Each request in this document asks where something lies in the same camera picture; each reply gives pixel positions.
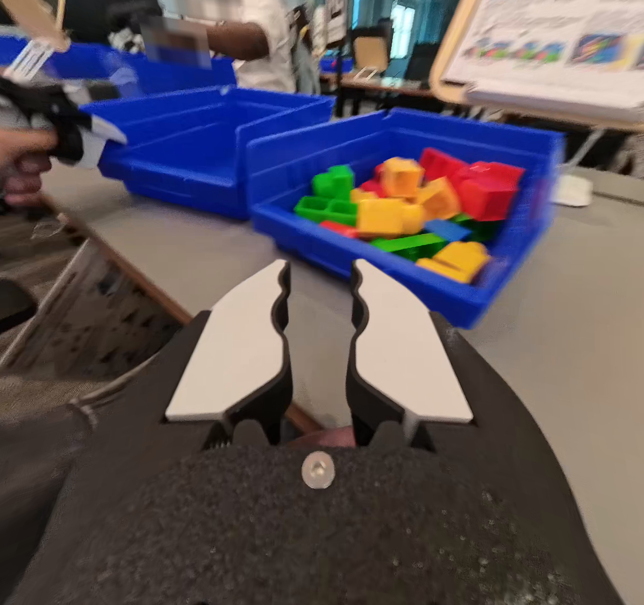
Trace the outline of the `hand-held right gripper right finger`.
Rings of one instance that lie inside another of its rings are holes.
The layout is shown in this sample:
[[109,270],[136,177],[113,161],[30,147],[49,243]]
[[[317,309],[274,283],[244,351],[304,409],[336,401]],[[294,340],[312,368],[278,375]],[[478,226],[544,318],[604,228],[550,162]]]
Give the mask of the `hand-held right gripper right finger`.
[[357,446],[392,423],[408,444],[426,424],[472,426],[473,410],[425,304],[365,259],[352,262],[346,402]]

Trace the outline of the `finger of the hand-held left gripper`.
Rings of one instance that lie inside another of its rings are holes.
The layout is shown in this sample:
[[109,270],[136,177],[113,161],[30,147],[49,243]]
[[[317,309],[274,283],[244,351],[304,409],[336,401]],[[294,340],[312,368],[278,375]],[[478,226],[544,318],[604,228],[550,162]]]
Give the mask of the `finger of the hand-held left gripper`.
[[107,140],[95,134],[81,135],[82,156],[75,166],[83,169],[94,169],[98,166]]
[[91,133],[104,141],[116,142],[118,144],[127,144],[126,135],[108,120],[98,115],[90,115]]

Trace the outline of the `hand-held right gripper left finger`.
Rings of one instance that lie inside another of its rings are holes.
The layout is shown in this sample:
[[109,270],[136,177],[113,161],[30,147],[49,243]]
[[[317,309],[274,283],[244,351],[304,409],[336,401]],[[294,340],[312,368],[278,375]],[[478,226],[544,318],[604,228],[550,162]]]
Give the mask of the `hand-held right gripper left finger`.
[[211,308],[165,409],[169,423],[276,423],[292,401],[290,264],[277,259]]

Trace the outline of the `blue plastic bin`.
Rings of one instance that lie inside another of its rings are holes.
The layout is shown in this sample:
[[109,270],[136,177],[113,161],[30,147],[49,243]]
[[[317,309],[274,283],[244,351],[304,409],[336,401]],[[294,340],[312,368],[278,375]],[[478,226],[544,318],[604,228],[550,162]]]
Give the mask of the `blue plastic bin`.
[[[319,229],[293,212],[298,200],[310,194],[313,177],[329,167],[348,165],[362,184],[387,158],[418,158],[425,148],[468,163],[525,169],[509,217],[491,243],[491,263],[471,286]],[[455,327],[471,329],[548,231],[554,215],[552,189],[564,149],[565,140],[556,132],[395,108],[250,141],[247,201],[254,229],[280,249],[344,279],[350,277],[351,263],[364,258]]]
[[107,143],[104,177],[130,193],[237,220],[249,217],[250,142],[330,121],[335,98],[213,86],[87,104],[127,144]]
[[123,97],[237,86],[230,59],[210,59],[209,66],[206,61],[205,53],[195,50],[162,46],[149,59],[100,44],[73,43],[68,52],[53,54],[43,71],[51,78],[109,81]]

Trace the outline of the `grey desk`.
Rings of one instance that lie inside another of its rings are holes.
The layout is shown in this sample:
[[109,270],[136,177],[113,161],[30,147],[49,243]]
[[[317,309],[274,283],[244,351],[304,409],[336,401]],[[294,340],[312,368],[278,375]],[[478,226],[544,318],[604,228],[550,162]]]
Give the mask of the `grey desk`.
[[[463,336],[540,425],[627,604],[643,603],[643,182],[580,169],[587,208],[556,208],[549,232]],[[350,423],[342,385],[348,284],[278,253],[245,223],[131,197],[95,170],[44,176],[67,213],[161,304],[189,321],[276,258],[291,261],[294,398],[326,427]]]

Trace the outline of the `person's left hand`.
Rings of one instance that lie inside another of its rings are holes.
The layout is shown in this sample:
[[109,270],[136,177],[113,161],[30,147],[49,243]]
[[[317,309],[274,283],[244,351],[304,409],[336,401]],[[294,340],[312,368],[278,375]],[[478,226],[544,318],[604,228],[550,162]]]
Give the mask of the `person's left hand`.
[[41,176],[51,169],[49,152],[57,145],[53,130],[1,129],[2,190],[8,205],[33,207],[41,203]]

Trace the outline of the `pile of colourful toy blocks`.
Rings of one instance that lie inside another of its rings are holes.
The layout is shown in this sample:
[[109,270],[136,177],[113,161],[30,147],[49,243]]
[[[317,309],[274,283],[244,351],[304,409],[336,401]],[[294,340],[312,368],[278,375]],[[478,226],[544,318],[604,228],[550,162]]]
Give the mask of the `pile of colourful toy blocks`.
[[476,282],[515,203],[523,167],[466,162],[424,148],[392,157],[358,184],[349,165],[329,167],[294,205],[296,217],[374,246],[460,284]]

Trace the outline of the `white stand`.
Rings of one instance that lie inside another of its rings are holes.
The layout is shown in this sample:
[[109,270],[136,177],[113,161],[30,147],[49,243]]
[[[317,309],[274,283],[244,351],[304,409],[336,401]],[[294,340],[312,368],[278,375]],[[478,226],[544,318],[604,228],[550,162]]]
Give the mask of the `white stand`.
[[485,108],[591,128],[589,137],[561,169],[554,192],[554,202],[560,206],[590,205],[593,185],[585,177],[574,175],[573,169],[609,129],[633,133],[635,172],[643,175],[643,86],[600,94],[589,88],[503,86],[499,80],[480,79],[464,86],[463,98]]

